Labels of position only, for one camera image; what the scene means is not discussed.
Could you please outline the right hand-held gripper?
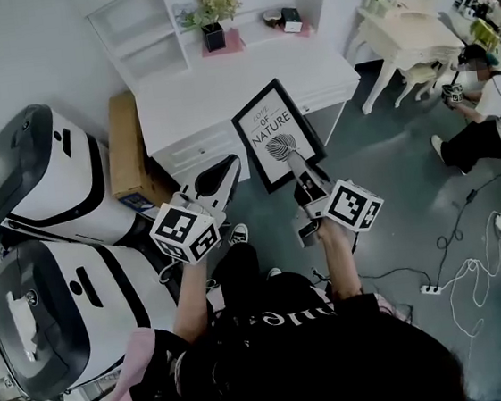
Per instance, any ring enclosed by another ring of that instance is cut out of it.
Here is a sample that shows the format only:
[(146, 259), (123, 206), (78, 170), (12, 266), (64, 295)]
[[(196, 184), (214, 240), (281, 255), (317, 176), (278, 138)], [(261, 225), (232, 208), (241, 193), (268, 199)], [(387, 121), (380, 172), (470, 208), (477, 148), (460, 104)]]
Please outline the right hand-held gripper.
[(351, 180), (330, 180), (325, 173), (312, 169), (296, 150), (288, 154), (287, 164), (297, 182), (296, 237), (303, 248), (317, 243), (324, 218), (354, 233), (371, 229), (383, 199)]

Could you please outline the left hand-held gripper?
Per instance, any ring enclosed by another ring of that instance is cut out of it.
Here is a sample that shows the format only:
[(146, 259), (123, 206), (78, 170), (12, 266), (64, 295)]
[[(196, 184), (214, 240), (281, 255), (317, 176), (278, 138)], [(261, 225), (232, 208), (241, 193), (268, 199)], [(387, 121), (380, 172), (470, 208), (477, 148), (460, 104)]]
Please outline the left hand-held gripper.
[(216, 157), (215, 163), (196, 176), (195, 184), (182, 186), (163, 204), (150, 238), (172, 259), (196, 264), (221, 240), (225, 208), (233, 197), (241, 173), (237, 155)]

